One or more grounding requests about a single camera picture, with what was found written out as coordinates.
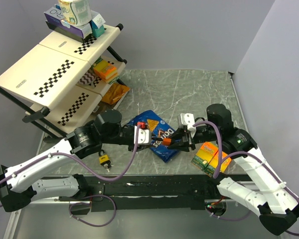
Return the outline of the orange padlock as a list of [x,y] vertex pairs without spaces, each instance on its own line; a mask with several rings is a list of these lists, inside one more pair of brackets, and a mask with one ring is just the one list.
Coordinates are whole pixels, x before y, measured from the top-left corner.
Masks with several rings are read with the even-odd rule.
[[170,146],[171,143],[172,143],[171,138],[164,138],[161,144],[165,146]]

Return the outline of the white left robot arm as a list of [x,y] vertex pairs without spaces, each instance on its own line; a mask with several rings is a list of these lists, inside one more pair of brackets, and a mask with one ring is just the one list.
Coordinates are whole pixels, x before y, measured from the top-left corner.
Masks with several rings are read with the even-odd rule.
[[126,145],[133,153],[150,147],[155,136],[148,123],[121,125],[121,120],[118,110],[104,111],[34,158],[13,167],[0,165],[1,207],[14,212],[45,198],[85,199],[91,188],[83,175],[48,180],[44,176],[70,160],[82,164],[83,158],[100,152],[103,144]]

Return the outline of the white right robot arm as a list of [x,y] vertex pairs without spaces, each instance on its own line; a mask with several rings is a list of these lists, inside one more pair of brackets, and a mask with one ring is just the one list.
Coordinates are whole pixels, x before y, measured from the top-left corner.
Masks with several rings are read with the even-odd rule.
[[224,161],[218,157],[212,174],[214,182],[208,185],[212,198],[221,196],[235,200],[258,216],[261,224],[272,234],[288,233],[299,218],[299,196],[282,181],[264,158],[250,134],[234,126],[232,114],[223,104],[212,104],[206,109],[207,120],[193,114],[178,117],[178,129],[163,140],[168,149],[188,152],[196,144],[215,141],[219,153],[225,152],[257,186],[255,192],[234,181],[220,171]]

